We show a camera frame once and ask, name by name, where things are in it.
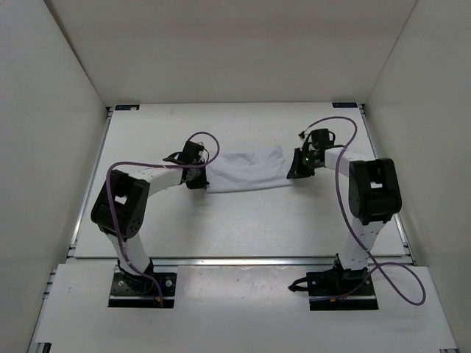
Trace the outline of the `white skirt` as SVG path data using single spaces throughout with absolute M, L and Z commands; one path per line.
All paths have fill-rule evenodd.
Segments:
M 283 149 L 222 152 L 206 167 L 209 193 L 235 193 L 286 187 L 289 170 Z

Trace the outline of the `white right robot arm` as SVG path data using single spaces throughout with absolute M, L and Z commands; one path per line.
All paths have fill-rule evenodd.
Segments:
M 344 248 L 336 255 L 330 275 L 330 287 L 347 294 L 367 272 L 369 252 L 386 223 L 402 207 L 402 198 L 393 160 L 372 159 L 335 144 L 329 129 L 301 132 L 301 147 L 294 150 L 288 179 L 315 175 L 318 168 L 328 168 L 348 179 L 348 205 L 352 220 Z

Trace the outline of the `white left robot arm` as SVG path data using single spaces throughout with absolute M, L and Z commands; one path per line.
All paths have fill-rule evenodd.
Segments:
M 187 141 L 182 151 L 170 154 L 163 165 L 140 165 L 133 172 L 117 167 L 107 172 L 105 183 L 91 210 L 91 220 L 106 234 L 118 255 L 120 271 L 139 293 L 154 283 L 153 265 L 139 235 L 148 198 L 168 188 L 186 185 L 204 190 L 209 185 L 202 142 Z

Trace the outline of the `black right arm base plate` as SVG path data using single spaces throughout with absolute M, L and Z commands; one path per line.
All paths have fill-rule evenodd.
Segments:
M 378 310 L 370 279 L 341 279 L 334 269 L 307 272 L 288 286 L 291 292 L 307 292 L 310 311 Z

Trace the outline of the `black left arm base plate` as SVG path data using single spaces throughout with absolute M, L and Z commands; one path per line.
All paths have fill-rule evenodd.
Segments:
M 115 270 L 110 286 L 108 307 L 113 308 L 152 308 L 171 309 L 174 307 L 177 272 L 155 272 L 154 277 L 159 283 L 162 296 L 153 281 L 146 280 L 144 285 L 125 282 L 125 276 Z

